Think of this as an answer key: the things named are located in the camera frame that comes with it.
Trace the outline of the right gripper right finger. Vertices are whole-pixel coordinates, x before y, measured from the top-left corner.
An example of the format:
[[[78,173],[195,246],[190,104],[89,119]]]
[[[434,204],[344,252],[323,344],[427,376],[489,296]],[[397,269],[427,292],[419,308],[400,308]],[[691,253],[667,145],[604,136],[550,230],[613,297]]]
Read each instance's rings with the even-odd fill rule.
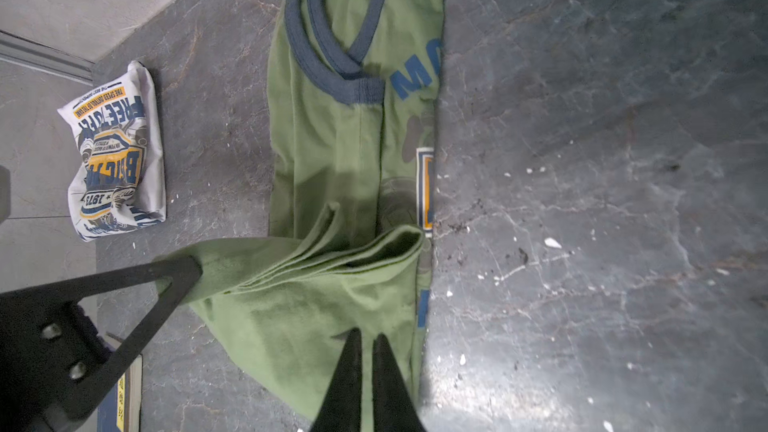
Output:
[[[387,337],[373,343],[372,403],[375,432],[425,432]]]

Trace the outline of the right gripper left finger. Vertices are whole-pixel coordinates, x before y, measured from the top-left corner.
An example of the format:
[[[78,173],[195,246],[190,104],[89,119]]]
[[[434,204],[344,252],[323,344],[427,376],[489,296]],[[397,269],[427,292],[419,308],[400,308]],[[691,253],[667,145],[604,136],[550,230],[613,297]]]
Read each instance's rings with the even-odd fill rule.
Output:
[[[311,432],[359,432],[363,380],[362,336],[351,329]]]

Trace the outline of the green tank top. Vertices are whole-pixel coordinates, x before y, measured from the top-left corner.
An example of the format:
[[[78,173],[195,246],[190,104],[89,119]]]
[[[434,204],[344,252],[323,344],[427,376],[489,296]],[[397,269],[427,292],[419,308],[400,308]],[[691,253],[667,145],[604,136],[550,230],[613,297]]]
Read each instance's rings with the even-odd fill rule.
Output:
[[[284,0],[267,71],[274,180],[263,238],[183,249],[185,304],[229,359],[318,414],[351,331],[385,336],[419,393],[444,0]]]

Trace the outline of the white navy-trimmed tank top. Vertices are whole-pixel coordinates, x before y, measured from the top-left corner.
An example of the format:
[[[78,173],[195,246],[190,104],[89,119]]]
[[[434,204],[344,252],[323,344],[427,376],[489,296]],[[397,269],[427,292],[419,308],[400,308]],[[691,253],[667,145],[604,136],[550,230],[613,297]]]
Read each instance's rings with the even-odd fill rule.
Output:
[[[120,77],[58,109],[80,156],[68,187],[70,218],[85,242],[166,220],[164,151],[155,84],[132,61]]]

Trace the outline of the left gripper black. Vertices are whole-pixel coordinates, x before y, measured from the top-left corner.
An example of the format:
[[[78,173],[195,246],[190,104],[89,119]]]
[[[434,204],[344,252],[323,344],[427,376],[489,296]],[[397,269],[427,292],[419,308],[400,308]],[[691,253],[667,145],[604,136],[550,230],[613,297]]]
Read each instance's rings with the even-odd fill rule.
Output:
[[[202,276],[189,257],[1,295],[1,429],[76,431]]]

